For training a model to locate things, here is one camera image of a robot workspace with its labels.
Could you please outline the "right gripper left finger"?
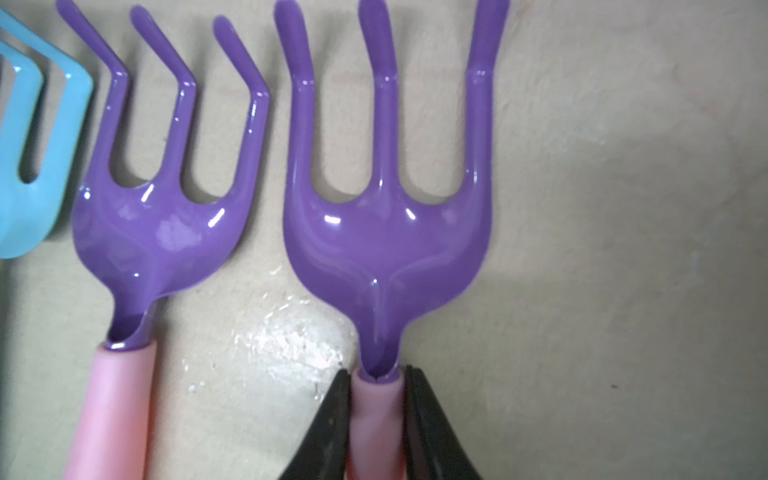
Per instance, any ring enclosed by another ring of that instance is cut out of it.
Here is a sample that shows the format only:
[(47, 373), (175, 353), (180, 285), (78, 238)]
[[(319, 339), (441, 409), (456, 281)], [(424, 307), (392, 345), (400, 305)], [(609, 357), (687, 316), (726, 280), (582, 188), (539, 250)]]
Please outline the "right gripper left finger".
[(351, 375), (340, 370), (280, 480), (342, 480), (347, 466)]

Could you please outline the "purple rake pink handle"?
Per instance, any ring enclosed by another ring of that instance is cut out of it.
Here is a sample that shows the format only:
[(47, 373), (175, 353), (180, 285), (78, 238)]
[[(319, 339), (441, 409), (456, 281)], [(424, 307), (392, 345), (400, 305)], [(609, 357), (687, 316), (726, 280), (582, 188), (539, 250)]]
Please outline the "purple rake pink handle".
[(494, 67), (510, 5), (477, 4), (465, 74), (465, 167), (440, 204), (410, 197), (398, 171), (399, 85), (387, 5), (358, 16), (374, 86), (372, 174), (356, 198), (334, 204), (312, 184), (315, 75), (299, 5), (280, 1), (275, 22), (292, 82), (283, 236), (295, 274), (354, 324), (360, 367), (351, 379), (345, 476), (398, 479), (404, 463), (406, 327), (460, 295), (477, 275), (492, 229)]

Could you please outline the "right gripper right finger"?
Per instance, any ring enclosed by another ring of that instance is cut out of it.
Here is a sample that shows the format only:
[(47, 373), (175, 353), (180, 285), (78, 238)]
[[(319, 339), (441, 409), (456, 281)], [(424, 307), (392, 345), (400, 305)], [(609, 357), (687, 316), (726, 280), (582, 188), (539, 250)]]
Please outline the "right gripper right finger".
[(424, 371), (405, 369), (405, 456), (408, 479), (481, 480)]

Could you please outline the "purple trowel pink handle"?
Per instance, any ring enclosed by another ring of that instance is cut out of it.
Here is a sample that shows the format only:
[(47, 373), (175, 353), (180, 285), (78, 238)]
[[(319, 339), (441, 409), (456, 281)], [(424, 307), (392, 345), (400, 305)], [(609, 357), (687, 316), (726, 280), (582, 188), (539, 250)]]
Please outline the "purple trowel pink handle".
[(72, 227), (78, 257), (110, 290), (114, 313), (94, 355), (65, 475), (141, 479), (157, 355), (156, 306), (212, 275), (237, 245), (254, 198), (269, 90), (231, 22), (217, 17), (214, 35), (244, 80), (250, 104), (230, 190), (211, 204), (192, 202), (183, 193), (181, 169), (196, 80), (150, 13), (132, 8), (134, 28), (175, 76), (178, 96), (157, 175), (139, 187), (120, 186), (112, 177), (110, 160), (129, 93), (128, 70), (73, 2), (60, 1), (56, 7), (111, 74), (92, 159), (73, 206)]

